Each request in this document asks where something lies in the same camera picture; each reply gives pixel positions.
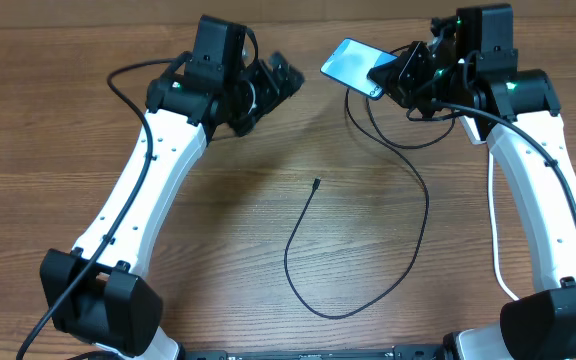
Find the blue Galaxy smartphone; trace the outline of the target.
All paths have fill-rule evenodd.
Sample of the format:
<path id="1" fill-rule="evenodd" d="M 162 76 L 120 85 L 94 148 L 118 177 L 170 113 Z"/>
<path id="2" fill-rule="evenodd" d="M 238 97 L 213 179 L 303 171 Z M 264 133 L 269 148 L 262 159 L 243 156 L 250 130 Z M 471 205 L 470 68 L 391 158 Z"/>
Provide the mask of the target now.
<path id="1" fill-rule="evenodd" d="M 378 100 L 384 90 L 368 77 L 369 71 L 396 58 L 381 49 L 345 38 L 321 66 L 320 72 L 371 100 Z"/>

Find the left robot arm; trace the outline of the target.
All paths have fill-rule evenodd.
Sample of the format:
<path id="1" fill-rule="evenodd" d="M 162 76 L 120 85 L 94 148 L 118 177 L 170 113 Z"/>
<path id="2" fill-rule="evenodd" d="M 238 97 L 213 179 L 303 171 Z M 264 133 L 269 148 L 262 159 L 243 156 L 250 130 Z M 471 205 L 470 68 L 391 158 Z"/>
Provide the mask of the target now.
<path id="1" fill-rule="evenodd" d="M 304 83 L 280 53 L 246 57 L 254 42 L 244 25 L 200 19 L 193 49 L 162 61 L 136 108 L 138 140 L 99 214 L 69 251 L 42 261 L 42 323 L 92 344 L 97 359 L 186 355 L 162 329 L 163 301 L 146 280 L 158 233 L 216 128 L 247 135 Z"/>

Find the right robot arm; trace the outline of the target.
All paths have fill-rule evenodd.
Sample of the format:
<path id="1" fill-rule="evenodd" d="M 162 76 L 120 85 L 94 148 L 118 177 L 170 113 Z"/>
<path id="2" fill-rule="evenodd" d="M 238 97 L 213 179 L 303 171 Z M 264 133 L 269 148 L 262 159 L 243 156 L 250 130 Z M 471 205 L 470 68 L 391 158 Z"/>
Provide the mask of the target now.
<path id="1" fill-rule="evenodd" d="M 445 337 L 442 359 L 576 358 L 576 175 L 561 105 L 548 75 L 520 70 L 507 3 L 459 8 L 431 22 L 369 77 L 424 119 L 450 109 L 485 144 L 513 194 L 529 244 L 535 291 L 486 327 Z"/>

